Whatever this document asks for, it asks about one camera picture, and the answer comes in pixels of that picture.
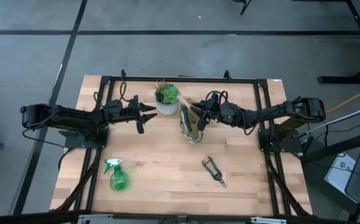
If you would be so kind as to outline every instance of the gardening shears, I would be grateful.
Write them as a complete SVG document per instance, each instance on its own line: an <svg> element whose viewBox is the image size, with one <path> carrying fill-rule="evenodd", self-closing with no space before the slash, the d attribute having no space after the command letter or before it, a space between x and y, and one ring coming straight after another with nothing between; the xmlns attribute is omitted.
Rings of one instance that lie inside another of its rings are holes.
<svg viewBox="0 0 360 224"><path fill-rule="evenodd" d="M207 158L208 158L207 162L202 161L203 166L206 168L207 171L209 171L209 173L211 174L211 176L213 177L214 180L219 181L223 187L227 188L227 185L223 181L223 174L217 168L217 166L216 166L215 162L213 161L213 159L210 156L208 156ZM209 162L211 163L211 165L215 169L216 174L207 166L207 164Z"/></svg>

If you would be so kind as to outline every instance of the gray floor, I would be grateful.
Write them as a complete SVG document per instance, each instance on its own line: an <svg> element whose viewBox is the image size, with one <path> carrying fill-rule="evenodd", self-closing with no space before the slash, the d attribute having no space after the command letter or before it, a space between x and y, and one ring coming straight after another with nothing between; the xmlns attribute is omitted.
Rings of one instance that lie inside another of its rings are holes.
<svg viewBox="0 0 360 224"><path fill-rule="evenodd" d="M65 29L76 19L80 0L2 1L0 29ZM354 2L360 13L360 1ZM80 30L357 30L343 3L253 1L244 16L241 4L225 0L89 0ZM46 103L69 36L0 36L0 215L11 213L32 141L21 136L22 105ZM78 36L57 104L74 107L83 75L279 78L288 99L318 97L327 108L360 92L360 85L319 85L320 75L352 75L360 70L360 38L260 37L220 35ZM328 120L360 108L360 98L328 115ZM360 117L332 129L360 124ZM329 144L356 136L330 134ZM56 130L47 140L63 143ZM24 208L47 211L62 150L44 146ZM358 150L351 151L353 157ZM308 186L313 212L339 218L341 207Z"/></svg>

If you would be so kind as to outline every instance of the black floor line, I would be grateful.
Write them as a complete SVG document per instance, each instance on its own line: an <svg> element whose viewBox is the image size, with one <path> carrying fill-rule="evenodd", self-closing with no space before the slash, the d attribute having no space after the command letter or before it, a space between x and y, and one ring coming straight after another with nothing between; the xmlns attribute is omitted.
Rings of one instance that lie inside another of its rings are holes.
<svg viewBox="0 0 360 224"><path fill-rule="evenodd" d="M256 35L360 37L360 30L80 30L77 35Z"/></svg>
<svg viewBox="0 0 360 224"><path fill-rule="evenodd" d="M86 4L87 4L87 0L81 1L78 16L76 18L75 25L73 26L72 34L69 38L67 49L66 49L65 54L62 59L62 64L61 64L62 66L58 73L57 80L54 84L50 100L48 101L48 105L50 105L50 106L54 105L57 102L57 98L58 98L58 94L61 89L62 81L63 81L65 72L68 67L70 55L72 53L72 49L75 44L76 32L79 30L81 18L83 17L83 14L85 12ZM47 135L47 128L44 128L44 129L40 130L40 134L37 139L43 141L43 140L45 140L46 135ZM30 158L29 166L27 168L26 175L24 177L24 181L22 183L17 202L16 202L14 210L13 210L13 215L20 215L24 209L24 205L26 203L26 198L28 196L29 189L32 184L32 179L33 179L33 176L36 171L37 163L39 161L39 157L42 152L42 148L43 148L42 142L40 142L40 141L34 142L34 145L33 145L34 150L32 150L32 155Z"/></svg>
<svg viewBox="0 0 360 224"><path fill-rule="evenodd" d="M0 35L71 35L72 30L0 30Z"/></svg>

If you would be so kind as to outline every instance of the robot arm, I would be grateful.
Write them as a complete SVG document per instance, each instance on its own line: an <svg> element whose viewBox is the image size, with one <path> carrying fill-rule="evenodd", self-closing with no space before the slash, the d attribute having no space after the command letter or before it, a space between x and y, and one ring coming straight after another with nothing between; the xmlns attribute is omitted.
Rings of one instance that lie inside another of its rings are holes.
<svg viewBox="0 0 360 224"><path fill-rule="evenodd" d="M157 115L143 114L140 112L152 111L155 107L138 102L138 96L129 100L129 106L123 108L122 102L113 100L100 110L83 111L64 108L59 105L48 106L45 104L21 107L22 126L26 129L39 129L52 127L77 132L84 137L86 142L98 141L101 130L109 123L136 121L139 134L144 133L143 124Z"/></svg>
<svg viewBox="0 0 360 224"><path fill-rule="evenodd" d="M225 98L224 103L220 102L222 97ZM251 111L230 103L228 94L225 96L224 92L221 92L220 96L214 92L210 99L193 104L192 110L201 118L198 122L199 131L204 130L209 121L213 119L231 127L241 128L247 135L251 131L247 133L246 130L249 128L253 130L261 121L289 116L288 120L278 125L275 135L271 136L277 141L283 141L289 132L303 124L319 123L326 118L323 102L317 98L298 97L280 105Z"/></svg>

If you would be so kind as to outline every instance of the green spray bottle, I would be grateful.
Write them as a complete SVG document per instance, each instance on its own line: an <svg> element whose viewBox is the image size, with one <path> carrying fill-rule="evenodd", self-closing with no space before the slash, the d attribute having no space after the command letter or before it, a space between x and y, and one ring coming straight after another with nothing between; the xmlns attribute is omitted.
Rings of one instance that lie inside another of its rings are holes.
<svg viewBox="0 0 360 224"><path fill-rule="evenodd" d="M130 184L128 174L125 173L124 171L122 171L122 169L120 167L121 162L123 162L122 159L106 159L105 160L106 169L105 169L104 174L107 173L109 168L111 168L112 166L114 167L114 173L112 174L111 181L110 181L112 190L124 190Z"/></svg>

